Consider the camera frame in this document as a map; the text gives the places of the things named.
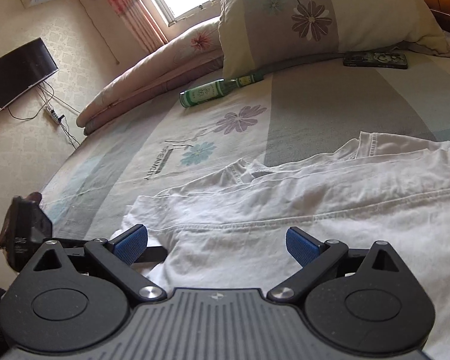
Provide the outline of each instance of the blue gripper pad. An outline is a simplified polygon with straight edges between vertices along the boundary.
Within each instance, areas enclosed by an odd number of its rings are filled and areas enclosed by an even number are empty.
[[[148,233],[144,225],[135,225],[125,233],[111,239],[111,252],[125,264],[132,265],[147,248]]]
[[[288,253],[290,253],[302,267],[320,256],[320,247],[323,245],[318,240],[307,235],[310,239],[315,240],[317,244],[313,243],[311,240],[308,240],[304,234],[305,232],[297,227],[291,227],[287,230],[285,238]]]

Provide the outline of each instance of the bottle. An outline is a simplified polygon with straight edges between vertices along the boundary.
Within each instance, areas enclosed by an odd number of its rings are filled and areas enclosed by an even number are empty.
[[[228,95],[236,88],[263,80],[263,74],[254,73],[237,79],[218,79],[180,93],[180,104],[185,108]]]

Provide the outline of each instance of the wall-mounted tv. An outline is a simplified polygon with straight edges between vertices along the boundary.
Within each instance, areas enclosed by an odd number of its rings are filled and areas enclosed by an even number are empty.
[[[57,71],[42,38],[0,57],[0,111]]]

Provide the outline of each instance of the curtain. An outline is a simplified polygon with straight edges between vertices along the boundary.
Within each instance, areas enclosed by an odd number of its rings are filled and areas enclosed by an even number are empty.
[[[149,54],[167,43],[167,38],[141,0],[108,0],[108,3]]]

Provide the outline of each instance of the white garment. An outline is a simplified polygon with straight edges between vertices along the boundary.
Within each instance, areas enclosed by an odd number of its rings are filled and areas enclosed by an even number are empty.
[[[162,196],[140,196],[122,229],[144,223],[149,237],[168,249],[166,261],[148,275],[167,291],[267,292],[300,269],[285,247],[290,226],[351,248],[385,239],[435,305],[426,352],[450,359],[450,142],[362,133],[358,147],[350,147],[353,159],[348,152],[328,155],[337,162],[281,168],[242,163],[233,167],[240,176],[221,188],[214,174]]]

